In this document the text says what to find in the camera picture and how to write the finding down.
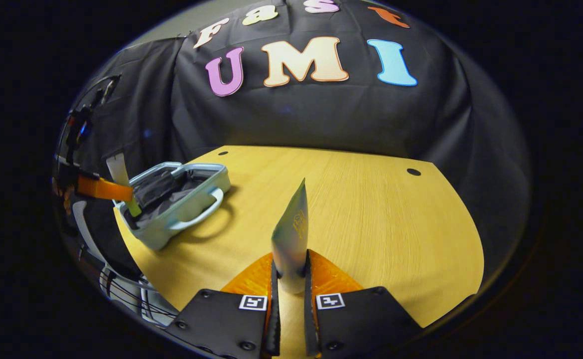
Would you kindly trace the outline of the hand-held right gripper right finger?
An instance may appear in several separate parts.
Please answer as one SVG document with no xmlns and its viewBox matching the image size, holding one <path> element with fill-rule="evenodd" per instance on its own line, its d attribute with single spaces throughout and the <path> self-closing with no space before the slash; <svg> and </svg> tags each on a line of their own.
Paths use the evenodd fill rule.
<svg viewBox="0 0 583 359">
<path fill-rule="evenodd" d="M 375 359 L 402 347 L 422 327 L 384 286 L 364 288 L 323 255 L 308 250 L 304 334 L 316 359 Z"/>
</svg>

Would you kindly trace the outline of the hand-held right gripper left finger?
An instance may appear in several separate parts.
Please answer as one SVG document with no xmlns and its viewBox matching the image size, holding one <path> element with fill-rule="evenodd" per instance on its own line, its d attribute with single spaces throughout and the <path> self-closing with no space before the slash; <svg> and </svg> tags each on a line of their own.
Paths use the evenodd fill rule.
<svg viewBox="0 0 583 359">
<path fill-rule="evenodd" d="M 281 326 L 278 273 L 266 254 L 221 290 L 198 291 L 166 332 L 210 359 L 271 359 L 280 355 Z"/>
</svg>

